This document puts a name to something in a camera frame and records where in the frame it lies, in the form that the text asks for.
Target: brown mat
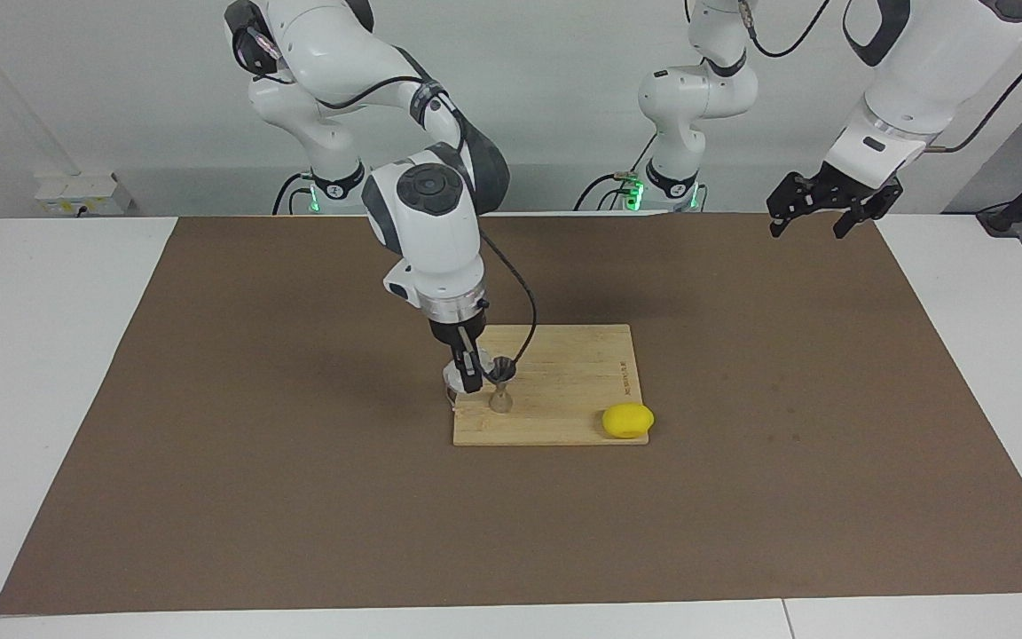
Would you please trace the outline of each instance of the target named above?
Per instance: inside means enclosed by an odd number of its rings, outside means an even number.
[[[1022,481],[877,231],[491,219],[656,438],[452,446],[364,219],[184,219],[0,614],[1022,591]],[[494,323],[523,295],[489,259]]]

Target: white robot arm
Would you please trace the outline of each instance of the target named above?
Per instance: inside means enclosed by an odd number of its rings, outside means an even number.
[[[373,233],[401,257],[386,290],[420,309],[452,348],[457,390],[478,392],[491,373],[475,347],[487,308],[477,216],[507,194],[499,149],[413,57],[370,33],[368,0],[267,0],[261,8],[238,0],[225,19],[236,61],[256,77],[256,109],[306,147],[329,198],[360,192]],[[332,118],[367,104],[405,109],[433,145],[366,178]]]
[[[849,0],[844,32],[875,84],[851,112],[815,178],[791,173],[768,198],[772,234],[799,216],[843,210],[839,238],[881,219],[900,197],[897,171],[917,161],[1022,44],[1022,0]],[[861,44],[851,15],[880,15]]]
[[[642,169],[642,208],[692,206],[705,149],[697,123],[747,112],[758,94],[737,0],[697,0],[689,40],[699,64],[657,71],[642,82],[638,103],[656,126],[652,158]]]

